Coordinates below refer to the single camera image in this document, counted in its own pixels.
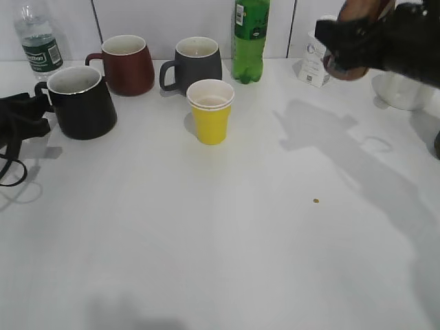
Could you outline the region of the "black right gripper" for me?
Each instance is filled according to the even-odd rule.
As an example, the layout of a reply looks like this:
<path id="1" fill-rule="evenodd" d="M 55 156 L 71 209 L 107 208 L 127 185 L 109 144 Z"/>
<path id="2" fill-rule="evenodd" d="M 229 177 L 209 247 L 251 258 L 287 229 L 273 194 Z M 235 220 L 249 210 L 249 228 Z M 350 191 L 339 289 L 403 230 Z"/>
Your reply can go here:
<path id="1" fill-rule="evenodd" d="M 430 72 L 430 4 L 347 1 L 335 20 L 316 22 L 315 37 L 327 48 L 330 74 Z"/>

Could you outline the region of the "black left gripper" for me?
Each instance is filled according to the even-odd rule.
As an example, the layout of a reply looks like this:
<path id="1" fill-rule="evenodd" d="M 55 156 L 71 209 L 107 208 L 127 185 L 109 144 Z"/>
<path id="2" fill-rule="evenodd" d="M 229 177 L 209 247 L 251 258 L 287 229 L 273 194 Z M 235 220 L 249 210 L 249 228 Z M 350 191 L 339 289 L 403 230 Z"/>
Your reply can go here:
<path id="1" fill-rule="evenodd" d="M 50 124 L 44 115 L 52 113 L 52 106 L 46 94 L 31 97 L 29 93 L 19 93 L 1 98 L 1 148 L 13 141 L 10 118 L 16 124 L 18 138 L 23 141 L 44 137 L 50 132 Z"/>

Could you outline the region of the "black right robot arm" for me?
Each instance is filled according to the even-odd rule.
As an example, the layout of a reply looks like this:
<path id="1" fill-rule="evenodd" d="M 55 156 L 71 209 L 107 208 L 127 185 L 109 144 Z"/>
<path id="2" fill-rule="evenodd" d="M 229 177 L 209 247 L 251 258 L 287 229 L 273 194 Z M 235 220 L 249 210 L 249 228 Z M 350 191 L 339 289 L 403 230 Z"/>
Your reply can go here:
<path id="1" fill-rule="evenodd" d="M 345 1 L 337 19 L 316 22 L 314 36 L 334 78 L 357 80 L 378 69 L 439 87 L 438 1 Z"/>

